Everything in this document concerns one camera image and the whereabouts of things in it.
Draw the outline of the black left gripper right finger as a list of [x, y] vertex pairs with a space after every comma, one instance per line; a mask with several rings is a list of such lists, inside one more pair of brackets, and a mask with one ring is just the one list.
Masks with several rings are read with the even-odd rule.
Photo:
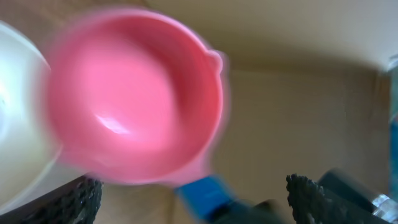
[[286, 177], [287, 201], [296, 223], [383, 224], [392, 222], [392, 199], [343, 173], [326, 173], [317, 182]]

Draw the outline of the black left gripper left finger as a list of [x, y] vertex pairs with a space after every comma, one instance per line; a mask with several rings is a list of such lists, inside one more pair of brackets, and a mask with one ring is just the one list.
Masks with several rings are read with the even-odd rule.
[[93, 224], [103, 183], [81, 176], [1, 215], [1, 224]]

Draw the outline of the pink scoop blue handle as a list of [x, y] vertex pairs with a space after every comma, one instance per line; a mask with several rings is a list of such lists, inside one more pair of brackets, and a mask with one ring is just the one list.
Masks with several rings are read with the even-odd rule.
[[210, 159], [228, 117], [223, 53], [145, 9], [100, 9], [47, 50], [44, 104], [60, 160], [103, 181], [173, 188], [211, 223], [234, 198]]

